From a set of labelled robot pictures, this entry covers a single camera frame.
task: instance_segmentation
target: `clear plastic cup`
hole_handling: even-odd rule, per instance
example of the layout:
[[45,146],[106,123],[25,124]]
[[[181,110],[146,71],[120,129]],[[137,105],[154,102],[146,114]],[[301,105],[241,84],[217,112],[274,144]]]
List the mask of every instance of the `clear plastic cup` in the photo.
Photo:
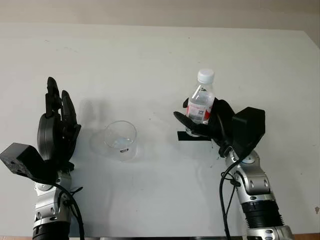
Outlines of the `clear plastic cup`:
[[137,130],[128,121],[115,121],[104,131],[104,143],[113,158],[119,161],[131,160],[137,153]]

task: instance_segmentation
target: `white wall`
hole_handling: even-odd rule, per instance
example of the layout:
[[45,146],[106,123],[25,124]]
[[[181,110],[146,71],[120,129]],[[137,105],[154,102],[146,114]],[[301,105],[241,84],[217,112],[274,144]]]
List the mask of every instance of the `white wall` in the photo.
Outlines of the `white wall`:
[[303,30],[319,46],[319,0],[0,0],[0,22]]

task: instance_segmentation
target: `white bottle cap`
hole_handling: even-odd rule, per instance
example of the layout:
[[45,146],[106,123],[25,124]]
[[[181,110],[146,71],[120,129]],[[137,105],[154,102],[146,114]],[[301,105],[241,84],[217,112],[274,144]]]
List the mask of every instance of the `white bottle cap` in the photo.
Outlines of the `white bottle cap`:
[[198,72],[198,82],[202,84],[212,84],[215,72],[212,69],[200,69]]

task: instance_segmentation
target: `plastic water bottle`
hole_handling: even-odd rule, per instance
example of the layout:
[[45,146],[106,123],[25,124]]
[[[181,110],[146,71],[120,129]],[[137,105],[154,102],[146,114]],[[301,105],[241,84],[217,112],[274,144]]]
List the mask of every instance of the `plastic water bottle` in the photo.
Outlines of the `plastic water bottle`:
[[[208,124],[211,108],[215,100],[213,91],[215,73],[211,69],[201,69],[198,72],[197,83],[192,94],[189,96],[186,116],[196,124]],[[191,134],[190,129],[186,128],[186,132]]]

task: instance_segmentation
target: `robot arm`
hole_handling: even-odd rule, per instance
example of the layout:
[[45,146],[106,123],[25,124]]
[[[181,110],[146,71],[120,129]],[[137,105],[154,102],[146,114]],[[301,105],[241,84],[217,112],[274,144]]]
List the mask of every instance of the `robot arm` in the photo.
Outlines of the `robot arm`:
[[13,143],[0,159],[13,172],[35,181],[37,200],[33,225],[34,240],[68,240],[71,212],[74,213],[84,240],[79,207],[69,193],[72,157],[81,126],[68,92],[62,99],[56,81],[49,77],[45,95],[46,112],[41,116],[37,133],[38,151],[30,145]]
[[[227,166],[237,160],[234,151],[225,159]],[[267,175],[260,167],[260,157],[253,150],[231,170],[239,183],[236,192],[247,222],[248,240],[293,240],[289,226],[284,225]]]
[[235,181],[238,199],[245,214],[248,240],[293,240],[290,227],[285,226],[267,175],[260,167],[254,148],[265,133],[265,111],[247,107],[234,113],[224,100],[215,99],[208,125],[195,124],[180,112],[174,116],[192,134],[213,139],[219,154],[225,158],[227,171],[220,182],[222,216],[227,238],[230,239],[227,214],[222,197],[224,177],[230,173]]

